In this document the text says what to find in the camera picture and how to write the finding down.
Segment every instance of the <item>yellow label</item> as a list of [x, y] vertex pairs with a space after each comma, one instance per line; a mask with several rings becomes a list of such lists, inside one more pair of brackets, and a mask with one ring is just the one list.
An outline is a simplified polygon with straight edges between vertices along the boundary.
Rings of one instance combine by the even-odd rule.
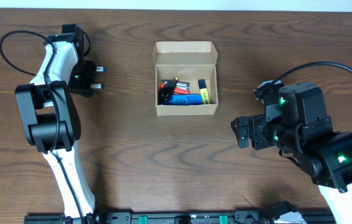
[[200, 89], [201, 97], [202, 97], [202, 104], [211, 104], [209, 100], [208, 90], [206, 88]]

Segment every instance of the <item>white plastic part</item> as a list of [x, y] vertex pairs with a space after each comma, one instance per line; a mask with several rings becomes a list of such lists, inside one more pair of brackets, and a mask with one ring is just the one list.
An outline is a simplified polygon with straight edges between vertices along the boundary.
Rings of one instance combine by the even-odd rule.
[[347, 186], [346, 193], [339, 193], [338, 189], [318, 186], [331, 208], [337, 224], [352, 224], [352, 184]]
[[[64, 80], [68, 84], [71, 71], [78, 62], [78, 54], [76, 53], [76, 49], [73, 43], [61, 41], [54, 42], [53, 44], [57, 49], [57, 54], [49, 68], [49, 83], [55, 80]], [[45, 84], [44, 71], [53, 54], [53, 49], [50, 44], [47, 44], [45, 50], [46, 56], [42, 62], [42, 65], [40, 66], [39, 72], [30, 82], [35, 85]]]
[[[86, 183], [85, 174], [83, 173], [81, 160], [79, 157], [78, 141], [74, 142], [72, 150], [67, 152], [65, 149], [54, 150], [53, 153], [62, 158], [67, 176], [71, 182], [72, 188], [78, 199], [81, 207], [82, 215], [93, 214], [95, 210], [95, 196], [91, 193], [88, 184]], [[58, 187], [64, 201], [64, 214], [66, 217], [79, 218], [78, 208], [76, 207], [74, 198], [70, 188], [65, 181], [60, 164], [55, 156], [51, 153], [44, 154], [45, 159], [49, 162], [54, 176], [56, 177]]]

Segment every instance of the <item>red object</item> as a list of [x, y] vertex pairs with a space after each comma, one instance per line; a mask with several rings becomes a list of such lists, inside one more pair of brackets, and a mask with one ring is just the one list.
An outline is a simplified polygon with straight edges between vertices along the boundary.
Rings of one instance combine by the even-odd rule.
[[[164, 88], [164, 86], [165, 86], [165, 83], [161, 83], [159, 85], [159, 88]], [[180, 94], [180, 95], [187, 95], [187, 94], [190, 94], [190, 91], [175, 87], [174, 93]]]

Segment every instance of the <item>green tape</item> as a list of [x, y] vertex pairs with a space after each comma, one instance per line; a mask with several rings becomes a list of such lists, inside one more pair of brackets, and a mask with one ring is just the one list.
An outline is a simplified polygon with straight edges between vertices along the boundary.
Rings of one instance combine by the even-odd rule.
[[227, 215], [219, 216], [220, 224], [228, 224]]
[[147, 217], [139, 217], [139, 224], [147, 224]]

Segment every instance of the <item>blue object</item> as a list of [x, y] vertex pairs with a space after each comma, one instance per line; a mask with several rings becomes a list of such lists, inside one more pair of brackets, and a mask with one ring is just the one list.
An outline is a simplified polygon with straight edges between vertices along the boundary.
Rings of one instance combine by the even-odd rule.
[[173, 95], [172, 99], [170, 99], [168, 102], [165, 102], [164, 105], [202, 105], [202, 97], [198, 94]]

